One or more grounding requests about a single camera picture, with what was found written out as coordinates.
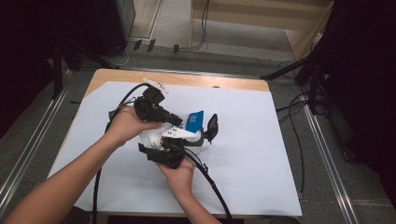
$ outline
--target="white paper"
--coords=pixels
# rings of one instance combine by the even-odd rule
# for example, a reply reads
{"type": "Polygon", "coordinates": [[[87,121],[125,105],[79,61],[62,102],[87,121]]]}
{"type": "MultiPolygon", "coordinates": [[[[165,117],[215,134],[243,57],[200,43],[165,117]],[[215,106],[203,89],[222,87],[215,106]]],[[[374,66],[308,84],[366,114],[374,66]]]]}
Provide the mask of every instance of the white paper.
{"type": "MultiPolygon", "coordinates": [[[[87,96],[50,175],[102,136],[108,111],[114,110],[137,83],[107,82],[87,96]]],[[[140,88],[132,96],[140,96],[140,88]]],[[[219,116],[219,133],[199,154],[209,167],[222,197],[234,215],[300,216],[302,214],[289,160],[277,122],[271,92],[167,85],[160,103],[183,116],[205,111],[204,128],[219,116]]],[[[119,148],[103,167],[98,211],[183,213],[158,167],[138,151],[140,139],[119,148]]],[[[94,179],[76,206],[91,211],[94,179]]],[[[196,170],[193,192],[212,214],[224,209],[204,176],[196,170]]]]}

